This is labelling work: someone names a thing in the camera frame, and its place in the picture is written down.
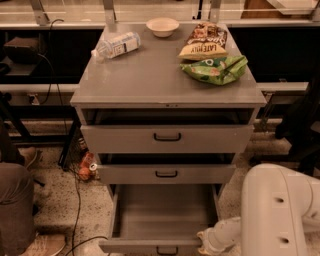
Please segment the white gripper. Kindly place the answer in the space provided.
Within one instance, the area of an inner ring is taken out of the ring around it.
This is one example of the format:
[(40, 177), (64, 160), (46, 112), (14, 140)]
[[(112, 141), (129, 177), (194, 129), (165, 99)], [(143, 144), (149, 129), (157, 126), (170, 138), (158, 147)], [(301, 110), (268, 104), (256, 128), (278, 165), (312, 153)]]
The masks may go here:
[(196, 236), (202, 242), (202, 245), (198, 248), (198, 253), (201, 255), (219, 255), (225, 250), (225, 245), (218, 240), (214, 228), (197, 232)]

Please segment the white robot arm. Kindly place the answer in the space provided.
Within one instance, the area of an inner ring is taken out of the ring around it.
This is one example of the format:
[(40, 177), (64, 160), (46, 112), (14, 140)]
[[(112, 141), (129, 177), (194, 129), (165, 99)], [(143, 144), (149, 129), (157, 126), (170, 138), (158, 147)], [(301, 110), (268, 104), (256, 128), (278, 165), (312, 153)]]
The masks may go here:
[(241, 256), (308, 256), (305, 234), (319, 228), (320, 180), (259, 164), (244, 178), (241, 215), (198, 232), (198, 252), (218, 256), (239, 243)]

